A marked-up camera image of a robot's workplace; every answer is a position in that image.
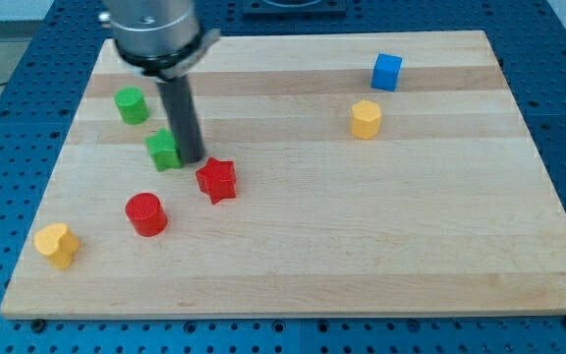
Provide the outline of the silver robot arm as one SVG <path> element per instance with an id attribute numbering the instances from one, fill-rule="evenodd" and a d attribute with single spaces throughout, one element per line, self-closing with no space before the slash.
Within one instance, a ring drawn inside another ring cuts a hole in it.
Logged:
<path id="1" fill-rule="evenodd" d="M 112 32 L 120 57 L 159 82 L 185 76 L 221 36 L 205 29 L 193 0 L 104 0 L 99 23 Z"/>

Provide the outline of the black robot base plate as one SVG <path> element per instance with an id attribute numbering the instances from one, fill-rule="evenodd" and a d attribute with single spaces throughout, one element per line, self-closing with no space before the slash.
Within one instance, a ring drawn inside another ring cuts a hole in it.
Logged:
<path id="1" fill-rule="evenodd" d="M 346 0 L 241 0 L 244 15 L 345 14 Z"/>

